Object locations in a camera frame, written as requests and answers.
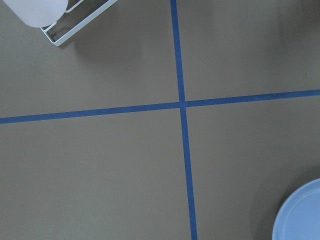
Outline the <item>blue plate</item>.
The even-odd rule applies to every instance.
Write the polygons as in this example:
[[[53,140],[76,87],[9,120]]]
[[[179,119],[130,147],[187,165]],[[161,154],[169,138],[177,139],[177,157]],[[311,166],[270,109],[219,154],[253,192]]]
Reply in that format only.
[[[273,240],[320,238],[320,180],[296,189],[280,207],[272,229]]]

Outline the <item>pink plastic cup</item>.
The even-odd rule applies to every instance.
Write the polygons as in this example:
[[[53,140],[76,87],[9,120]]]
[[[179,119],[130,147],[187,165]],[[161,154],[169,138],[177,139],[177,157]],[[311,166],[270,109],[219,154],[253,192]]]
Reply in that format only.
[[[33,28],[56,22],[66,11],[68,0],[4,0],[19,19]]]

